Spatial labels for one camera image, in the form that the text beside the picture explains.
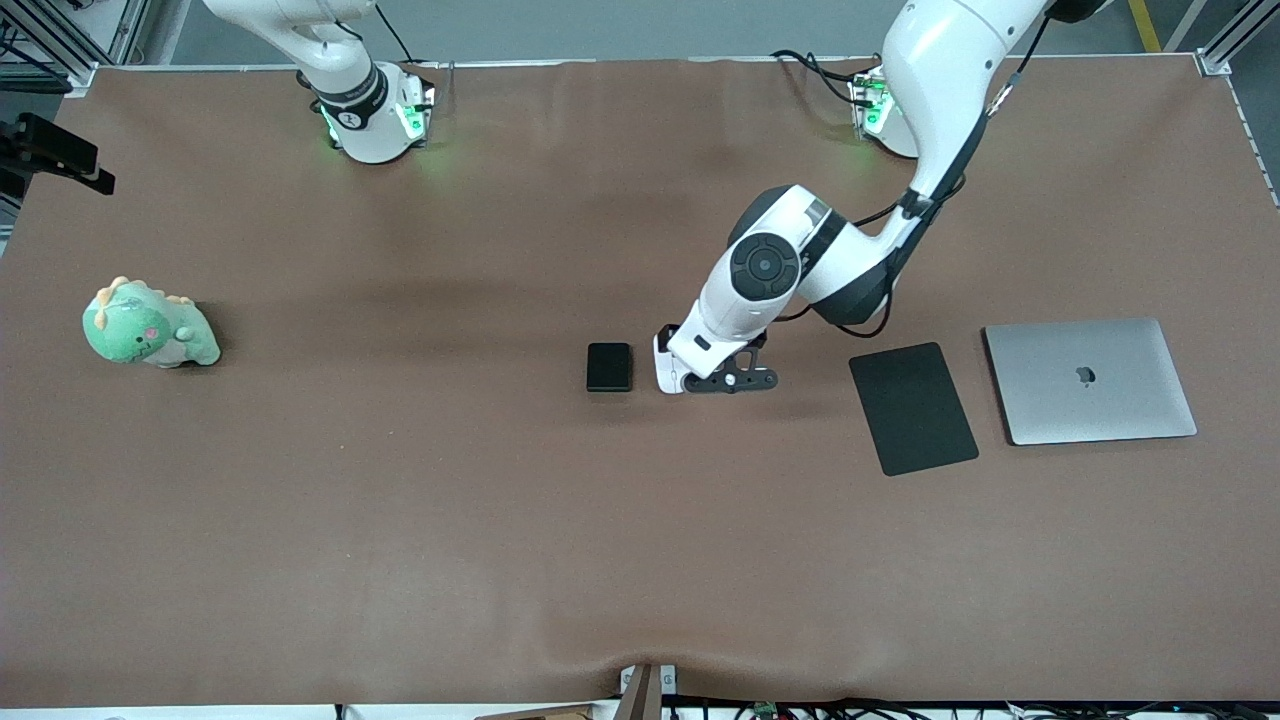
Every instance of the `yellow floor stripe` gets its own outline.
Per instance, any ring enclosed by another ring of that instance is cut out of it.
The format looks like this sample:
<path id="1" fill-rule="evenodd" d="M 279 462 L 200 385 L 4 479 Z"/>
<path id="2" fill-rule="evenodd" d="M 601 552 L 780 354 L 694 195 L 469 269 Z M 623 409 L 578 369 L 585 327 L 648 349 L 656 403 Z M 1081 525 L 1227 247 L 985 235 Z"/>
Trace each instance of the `yellow floor stripe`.
<path id="1" fill-rule="evenodd" d="M 1147 53 L 1160 53 L 1160 37 L 1156 36 L 1156 26 L 1151 24 L 1147 0 L 1129 0 L 1129 12 L 1133 13 L 1133 22 L 1138 26 L 1142 49 Z"/>

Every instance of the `brown tablecloth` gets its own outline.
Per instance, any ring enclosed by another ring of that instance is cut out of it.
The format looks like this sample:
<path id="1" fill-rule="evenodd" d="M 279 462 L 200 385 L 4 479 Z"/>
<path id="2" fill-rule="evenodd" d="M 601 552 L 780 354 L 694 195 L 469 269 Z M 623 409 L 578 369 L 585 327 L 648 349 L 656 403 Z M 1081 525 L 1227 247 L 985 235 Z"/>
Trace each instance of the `brown tablecloth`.
<path id="1" fill-rule="evenodd" d="M 771 333 L 781 386 L 666 397 L 737 215 L 850 218 L 911 164 L 796 65 L 462 69 L 361 167 L 292 73 L 99 74 L 114 197 L 40 178 L 0 260 L 0 705 L 681 691 L 1265 698 L 1280 687 L 1280 215 L 1188 56 L 1038 59 L 883 337 Z M 116 274 L 206 307 L 161 372 L 79 329 Z M 1155 315 L 1188 439 L 1006 445 L 979 328 Z M 636 389 L 584 392 L 586 345 Z M 886 478 L 846 360 L 937 341 L 980 457 Z"/>

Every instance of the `black mouse pad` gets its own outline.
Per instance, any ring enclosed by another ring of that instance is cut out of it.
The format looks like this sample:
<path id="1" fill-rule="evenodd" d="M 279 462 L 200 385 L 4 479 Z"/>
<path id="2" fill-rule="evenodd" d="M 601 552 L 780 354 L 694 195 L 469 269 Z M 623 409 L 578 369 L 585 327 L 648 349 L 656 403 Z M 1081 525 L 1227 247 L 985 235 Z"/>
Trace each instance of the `black mouse pad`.
<path id="1" fill-rule="evenodd" d="M 851 359 L 849 369 L 886 475 L 978 456 L 938 343 L 863 355 Z"/>

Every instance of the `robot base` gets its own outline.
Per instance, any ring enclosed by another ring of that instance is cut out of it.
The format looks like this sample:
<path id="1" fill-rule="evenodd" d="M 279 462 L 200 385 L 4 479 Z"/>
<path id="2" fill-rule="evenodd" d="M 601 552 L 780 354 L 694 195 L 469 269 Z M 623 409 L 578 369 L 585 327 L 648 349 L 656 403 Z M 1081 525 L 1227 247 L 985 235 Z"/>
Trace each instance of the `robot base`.
<path id="1" fill-rule="evenodd" d="M 858 131 L 858 137 L 874 140 L 884 150 L 901 158 L 914 160 L 920 156 L 915 147 L 915 136 L 911 135 L 911 128 L 906 127 L 902 110 L 884 86 L 884 70 L 879 65 L 850 81 L 849 92 L 854 100 L 867 100 L 872 104 L 870 108 L 854 105 L 854 128 Z"/>
<path id="2" fill-rule="evenodd" d="M 422 78 L 392 63 L 376 63 L 376 67 L 388 81 L 387 101 L 369 118 L 364 129 L 343 127 L 321 110 L 333 146 L 352 160 L 371 165 L 389 163 L 411 147 L 426 145 L 431 110 L 435 108 L 435 87 L 431 83 L 424 83 Z"/>
<path id="3" fill-rule="evenodd" d="M 667 341 L 676 334 L 680 325 L 666 325 L 653 336 L 653 361 L 658 370 L 658 388 L 667 395 L 684 392 L 709 395 L 773 389 L 778 387 L 778 374 L 760 365 L 760 348 L 768 340 L 760 333 L 746 347 L 737 351 L 707 378 L 699 378 L 667 348 Z M 749 355 L 746 366 L 739 366 L 737 359 Z"/>

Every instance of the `green dinosaur plush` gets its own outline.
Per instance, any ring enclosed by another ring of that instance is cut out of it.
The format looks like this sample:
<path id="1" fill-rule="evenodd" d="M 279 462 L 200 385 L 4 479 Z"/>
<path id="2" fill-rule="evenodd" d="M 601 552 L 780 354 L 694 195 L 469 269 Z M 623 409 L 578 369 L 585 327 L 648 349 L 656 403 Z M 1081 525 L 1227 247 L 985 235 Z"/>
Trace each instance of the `green dinosaur plush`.
<path id="1" fill-rule="evenodd" d="M 188 360 L 212 365 L 221 356 L 191 299 L 165 296 L 142 281 L 115 278 L 97 291 L 82 320 L 88 343 L 111 363 L 177 368 Z"/>

